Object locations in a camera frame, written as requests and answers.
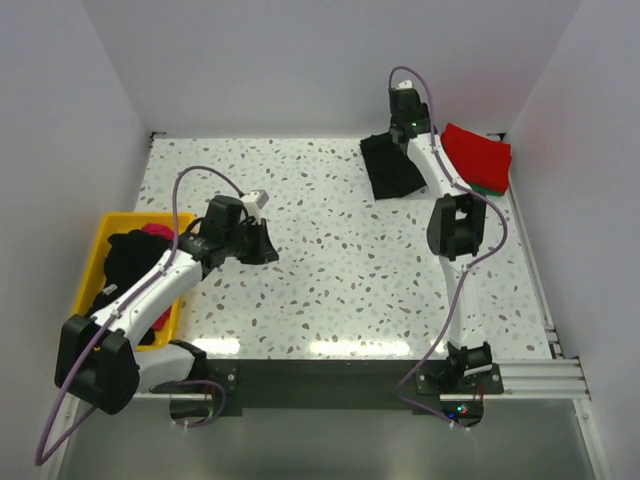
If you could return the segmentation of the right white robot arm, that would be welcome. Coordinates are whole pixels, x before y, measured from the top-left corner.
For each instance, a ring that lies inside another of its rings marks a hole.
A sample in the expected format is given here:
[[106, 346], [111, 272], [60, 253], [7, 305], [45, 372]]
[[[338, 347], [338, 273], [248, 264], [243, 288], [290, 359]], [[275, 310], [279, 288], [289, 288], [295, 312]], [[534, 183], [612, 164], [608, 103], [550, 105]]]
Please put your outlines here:
[[388, 93], [392, 141], [435, 196], [426, 239], [430, 251], [438, 257], [450, 311], [445, 320], [447, 358], [434, 382], [442, 391], [466, 393], [492, 368], [470, 266], [484, 239], [486, 202], [470, 192], [455, 170], [412, 83], [402, 82], [389, 88]]

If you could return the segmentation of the black t shirt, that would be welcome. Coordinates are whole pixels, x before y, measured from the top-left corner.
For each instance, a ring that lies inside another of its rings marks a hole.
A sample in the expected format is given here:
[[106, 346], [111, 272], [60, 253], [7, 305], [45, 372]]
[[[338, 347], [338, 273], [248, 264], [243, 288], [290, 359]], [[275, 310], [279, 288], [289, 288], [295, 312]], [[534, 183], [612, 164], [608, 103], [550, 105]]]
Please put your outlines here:
[[375, 200], [402, 198], [426, 186], [416, 166], [389, 133], [361, 140], [360, 150]]

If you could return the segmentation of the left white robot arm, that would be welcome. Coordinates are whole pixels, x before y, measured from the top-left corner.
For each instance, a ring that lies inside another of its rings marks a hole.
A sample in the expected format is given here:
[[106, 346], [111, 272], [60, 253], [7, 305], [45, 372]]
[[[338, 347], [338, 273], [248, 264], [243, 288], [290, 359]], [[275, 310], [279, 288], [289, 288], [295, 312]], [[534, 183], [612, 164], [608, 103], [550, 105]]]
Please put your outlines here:
[[122, 296], [89, 318], [69, 318], [61, 330], [55, 385], [110, 415], [159, 385], [200, 390], [208, 376], [203, 350], [179, 340], [151, 351], [136, 347], [163, 312], [226, 259], [246, 265], [278, 260], [262, 213], [267, 201], [263, 190], [215, 196], [199, 231], [181, 233]]

